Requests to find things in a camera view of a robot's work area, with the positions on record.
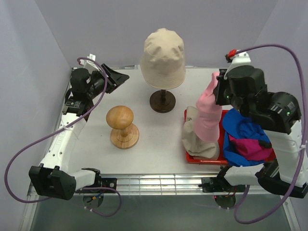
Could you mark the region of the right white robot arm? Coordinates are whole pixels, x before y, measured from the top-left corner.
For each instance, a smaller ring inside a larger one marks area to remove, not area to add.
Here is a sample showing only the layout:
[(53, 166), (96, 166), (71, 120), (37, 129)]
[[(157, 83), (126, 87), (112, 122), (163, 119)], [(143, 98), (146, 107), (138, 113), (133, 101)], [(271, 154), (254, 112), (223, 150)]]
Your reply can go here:
[(242, 65), (221, 69), (214, 89), (216, 104), (232, 105), (246, 120), (259, 125), (276, 158), (249, 167), (227, 166), (217, 176), (218, 187), (229, 191), (236, 185), (259, 185), (264, 190), (294, 198), (308, 193), (308, 163), (300, 159), (301, 112), (297, 99), (287, 92), (269, 92), (261, 69)]

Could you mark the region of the beige bucket hat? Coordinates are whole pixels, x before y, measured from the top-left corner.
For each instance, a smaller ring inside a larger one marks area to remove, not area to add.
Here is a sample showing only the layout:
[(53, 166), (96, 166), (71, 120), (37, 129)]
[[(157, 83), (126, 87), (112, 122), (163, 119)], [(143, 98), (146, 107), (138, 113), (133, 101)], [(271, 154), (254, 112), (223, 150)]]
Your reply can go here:
[(194, 122), (198, 110), (196, 107), (188, 106), (186, 109), (186, 119), (181, 132), (181, 141), (186, 152), (194, 157), (205, 160), (217, 160), (219, 156), (218, 142), (202, 141), (194, 132)]

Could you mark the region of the cream bucket hat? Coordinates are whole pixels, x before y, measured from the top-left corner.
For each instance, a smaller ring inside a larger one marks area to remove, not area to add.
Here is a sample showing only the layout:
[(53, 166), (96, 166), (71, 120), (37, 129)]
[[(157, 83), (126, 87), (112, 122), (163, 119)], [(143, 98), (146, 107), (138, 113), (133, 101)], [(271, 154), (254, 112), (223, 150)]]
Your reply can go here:
[(183, 39), (166, 28), (151, 33), (144, 42), (140, 66), (150, 86), (161, 90), (180, 86), (186, 76)]

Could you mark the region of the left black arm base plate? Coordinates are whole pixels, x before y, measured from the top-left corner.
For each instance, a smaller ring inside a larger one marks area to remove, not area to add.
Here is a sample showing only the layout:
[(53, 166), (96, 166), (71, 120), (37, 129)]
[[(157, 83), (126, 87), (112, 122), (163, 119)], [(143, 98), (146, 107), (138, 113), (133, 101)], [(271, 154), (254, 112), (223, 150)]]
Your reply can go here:
[[(116, 190), (116, 186), (117, 186), (117, 178), (102, 178), (102, 177), (98, 177), (95, 180), (95, 183), (93, 185), (90, 186), (85, 186), (84, 189), (79, 189), (76, 192), (77, 193), (96, 193), (99, 194), (101, 192), (106, 192), (106, 193), (112, 193), (113, 191), (110, 190), (111, 189), (115, 189)], [(90, 190), (90, 188), (108, 188), (108, 190), (102, 190), (102, 189), (98, 189), (98, 190)]]

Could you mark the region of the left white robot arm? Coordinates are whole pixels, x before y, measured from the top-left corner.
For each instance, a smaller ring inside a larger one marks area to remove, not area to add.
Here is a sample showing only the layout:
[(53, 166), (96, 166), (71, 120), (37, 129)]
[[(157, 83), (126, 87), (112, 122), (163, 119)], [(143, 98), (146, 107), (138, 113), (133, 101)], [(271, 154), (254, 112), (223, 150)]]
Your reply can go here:
[(70, 200), (75, 191), (87, 187), (97, 192), (102, 187), (100, 171), (83, 168), (69, 173), (68, 163), (75, 143), (85, 127), (94, 107), (93, 99), (101, 93), (112, 93), (129, 79), (102, 64), (103, 76), (99, 69), (89, 71), (77, 68), (71, 72), (70, 89), (65, 96), (62, 110), (60, 133), (55, 135), (47, 154), (38, 166), (32, 166), (29, 177), (38, 195)]

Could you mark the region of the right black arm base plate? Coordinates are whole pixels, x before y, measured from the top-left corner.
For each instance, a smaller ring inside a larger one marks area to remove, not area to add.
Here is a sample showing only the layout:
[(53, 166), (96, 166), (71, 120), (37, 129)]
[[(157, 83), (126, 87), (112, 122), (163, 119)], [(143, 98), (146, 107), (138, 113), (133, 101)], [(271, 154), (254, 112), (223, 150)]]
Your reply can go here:
[(220, 179), (218, 177), (203, 177), (198, 187), (201, 188), (204, 193), (244, 192), (246, 189), (245, 185), (231, 186), (225, 179)]

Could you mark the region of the pink bucket hat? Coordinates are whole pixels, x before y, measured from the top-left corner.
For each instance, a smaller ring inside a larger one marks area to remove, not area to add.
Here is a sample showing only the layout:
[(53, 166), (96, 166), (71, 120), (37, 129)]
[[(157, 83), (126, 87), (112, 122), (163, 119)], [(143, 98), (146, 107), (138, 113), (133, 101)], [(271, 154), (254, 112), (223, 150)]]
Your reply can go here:
[(198, 138), (205, 142), (216, 142), (219, 139), (222, 106), (216, 105), (214, 95), (218, 76), (219, 72), (212, 73), (210, 83), (196, 102), (198, 114), (194, 123), (194, 132)]

